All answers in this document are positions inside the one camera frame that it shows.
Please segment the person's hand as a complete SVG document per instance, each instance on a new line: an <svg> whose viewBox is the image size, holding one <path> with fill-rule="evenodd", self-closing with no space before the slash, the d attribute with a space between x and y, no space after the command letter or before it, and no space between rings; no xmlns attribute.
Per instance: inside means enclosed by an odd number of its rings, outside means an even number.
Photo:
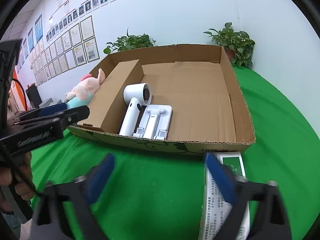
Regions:
<svg viewBox="0 0 320 240"><path fill-rule="evenodd" d="M31 152L28 152L24 155L23 163L19 167L20 171L24 174L24 176L28 179L29 182L33 183L33 175L31 171ZM13 175L9 168L1 167L0 171L0 184L1 186L8 186L12 183ZM23 199L23 200L31 200L35 193L34 191L23 181L23 179L17 174L14 173L15 179L17 183L15 185L16 193ZM1 193L1 212L10 213L12 211L9 203Z"/></svg>

